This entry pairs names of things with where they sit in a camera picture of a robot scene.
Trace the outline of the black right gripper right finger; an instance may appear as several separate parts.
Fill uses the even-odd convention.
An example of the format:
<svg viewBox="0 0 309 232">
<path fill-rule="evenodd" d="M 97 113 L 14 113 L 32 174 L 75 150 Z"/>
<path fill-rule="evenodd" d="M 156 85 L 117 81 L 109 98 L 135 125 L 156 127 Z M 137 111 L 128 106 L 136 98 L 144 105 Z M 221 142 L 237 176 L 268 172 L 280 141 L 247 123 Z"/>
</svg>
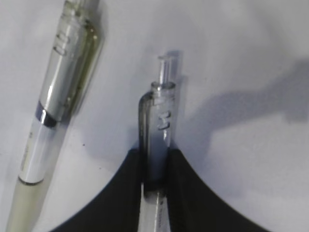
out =
<svg viewBox="0 0 309 232">
<path fill-rule="evenodd" d="M 264 232 L 219 198 L 179 149 L 169 151 L 166 196 L 172 232 Z"/>
</svg>

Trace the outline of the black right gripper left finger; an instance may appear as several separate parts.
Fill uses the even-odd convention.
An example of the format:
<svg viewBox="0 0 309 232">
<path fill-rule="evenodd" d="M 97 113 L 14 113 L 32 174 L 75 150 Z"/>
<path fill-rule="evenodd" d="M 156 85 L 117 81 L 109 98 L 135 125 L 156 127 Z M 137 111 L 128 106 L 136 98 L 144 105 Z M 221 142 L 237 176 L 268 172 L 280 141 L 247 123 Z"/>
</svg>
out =
<svg viewBox="0 0 309 232">
<path fill-rule="evenodd" d="M 141 200 L 141 156 L 128 151 L 107 186 L 54 232 L 136 232 Z"/>
</svg>

